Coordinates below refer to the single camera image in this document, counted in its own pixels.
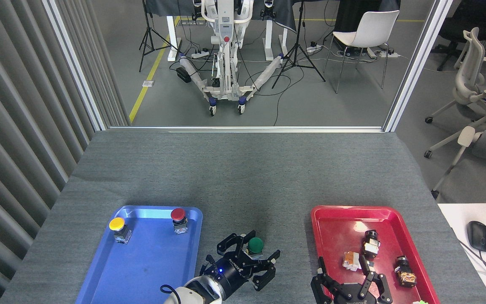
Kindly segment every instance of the tripod stand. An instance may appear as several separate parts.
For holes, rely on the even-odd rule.
[[[273,83],[273,86],[271,88],[274,88],[278,79],[280,78],[280,75],[284,73],[285,71],[288,71],[289,69],[293,67],[299,67],[299,68],[308,68],[308,69],[314,69],[318,75],[322,78],[322,80],[325,82],[326,79],[320,74],[320,71],[318,71],[318,68],[314,65],[314,63],[311,61],[311,58],[309,55],[301,48],[301,44],[299,44],[299,33],[301,33],[301,19],[303,18],[303,4],[305,4],[305,0],[301,1],[301,6],[299,6],[299,24],[297,25],[297,38],[295,39],[295,44],[292,46],[292,48],[288,51],[288,54],[284,57],[286,59],[284,65],[282,66],[282,69],[280,73],[278,73],[277,78],[275,79],[275,82]],[[297,63],[297,50],[301,50],[301,52],[305,55],[305,57],[309,60],[310,64],[312,67],[309,67],[308,65],[301,65]]]
[[[147,55],[147,54],[150,54],[154,51],[157,51],[157,50],[162,50],[162,49],[165,49],[165,48],[175,48],[178,50],[178,52],[181,52],[177,46],[174,46],[172,43],[170,43],[170,41],[166,40],[164,37],[162,37],[160,35],[160,33],[158,33],[157,31],[155,31],[155,29],[153,29],[150,25],[149,25],[149,18],[147,17],[147,8],[145,6],[145,0],[142,0],[142,5],[143,5],[143,13],[145,14],[145,21],[146,21],[146,24],[147,24],[147,29],[145,30],[145,34],[143,35],[143,38],[142,38],[142,42],[140,43],[140,47],[138,48],[138,50],[141,49],[141,47],[143,46],[143,51],[142,51],[142,59],[140,61],[140,69],[138,70],[139,72],[141,72],[141,66],[142,66],[142,63],[143,63],[143,58]],[[161,46],[160,48],[155,48],[153,46],[153,36],[151,35],[151,32],[154,33],[155,35],[159,36],[162,41],[164,41],[167,46]]]

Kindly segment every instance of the small electronic component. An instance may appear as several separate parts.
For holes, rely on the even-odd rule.
[[[397,267],[395,268],[395,273],[397,273],[401,286],[413,287],[417,284],[417,278],[413,274],[405,255],[397,257]]]
[[[359,264],[359,254],[353,251],[345,252],[343,267],[351,271],[361,269],[361,265]]]
[[[365,237],[363,237],[363,254],[367,258],[375,258],[378,254],[378,247],[380,247],[380,242],[378,241],[378,233],[376,230],[365,231]]]
[[[113,236],[118,243],[127,244],[132,235],[132,230],[125,224],[125,219],[115,217],[108,225],[113,231]]]
[[[181,234],[189,231],[189,228],[187,227],[188,220],[185,214],[185,210],[183,210],[183,208],[176,208],[172,210],[170,216],[172,217],[174,232],[176,234]]]

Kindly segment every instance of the chair leg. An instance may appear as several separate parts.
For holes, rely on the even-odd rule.
[[[387,43],[384,43],[384,44],[387,46],[387,50],[386,50],[386,63],[383,66],[382,87],[381,87],[382,89],[383,89],[383,81],[384,81],[384,79],[386,79],[387,58],[389,57],[389,44],[387,44]]]
[[[474,121],[473,123],[470,123],[469,126],[475,128],[475,127],[479,127],[480,125],[482,125],[484,123],[486,123],[486,116],[484,116],[482,119],[478,119],[477,121]],[[451,136],[447,137],[446,139],[440,141],[438,144],[435,144],[434,146],[430,147],[429,151],[434,151],[434,150],[444,146],[448,142],[459,138],[459,135],[461,135],[461,132],[462,132],[462,130],[460,130],[459,132],[454,133],[453,135],[451,135]]]
[[[363,48],[361,48],[361,51],[359,52],[359,59],[355,63],[355,69],[357,70],[357,66],[359,66],[359,61],[361,61],[361,55],[363,54]]]
[[[331,42],[329,43],[329,50],[327,50],[327,58],[326,58],[326,65],[324,66],[324,73],[326,73],[327,62],[329,61],[329,55],[331,53],[331,47],[333,45],[334,39],[335,39],[335,36],[333,34],[331,34]]]
[[[341,71],[339,73],[339,81],[337,82],[337,90],[335,91],[335,94],[339,94],[339,86],[341,85],[341,76],[343,75],[344,61],[346,59],[346,52],[347,51],[348,51],[348,46],[345,47],[345,52],[343,54],[343,63],[341,64]]]
[[[431,117],[431,118],[436,117],[436,115],[438,115],[438,114],[440,114],[441,112],[444,112],[445,110],[447,110],[447,109],[451,108],[451,107],[452,107],[452,106],[453,106],[455,103],[456,103],[456,101],[455,101],[455,100],[453,100],[452,102],[450,102],[450,103],[446,104],[445,106],[442,106],[442,108],[438,109],[438,111],[436,111],[436,112],[434,112],[434,113],[430,114],[430,116],[429,116],[429,117]]]
[[[440,187],[440,185],[442,185],[444,179],[446,179],[446,176],[448,176],[451,173],[451,170],[453,170],[453,168],[457,165],[457,163],[461,159],[461,156],[462,156],[462,154],[464,153],[465,150],[466,150],[466,147],[461,146],[461,149],[459,150],[459,152],[457,152],[457,155],[453,159],[453,162],[451,162],[451,165],[449,166],[449,168],[445,171],[444,175],[442,175],[442,177],[440,178],[440,181],[438,181],[438,183],[436,183],[436,185],[432,188],[432,190],[430,190],[430,192],[432,193],[432,196],[434,196],[435,200],[437,199],[438,194],[440,194],[440,192],[438,191],[438,188]]]

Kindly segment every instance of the caster wheel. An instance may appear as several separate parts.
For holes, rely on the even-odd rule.
[[[440,191],[430,190],[430,194],[432,194],[432,197],[436,200],[436,198],[438,198],[438,194],[440,194]]]

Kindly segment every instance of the gray table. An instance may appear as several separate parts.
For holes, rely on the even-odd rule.
[[[227,303],[314,302],[309,213],[319,204],[397,209],[442,304],[486,303],[486,289],[395,133],[122,129],[94,137],[1,303],[74,303],[111,214],[126,204],[201,209],[197,270],[233,232],[255,229],[266,254],[282,251],[264,290],[247,283]]]

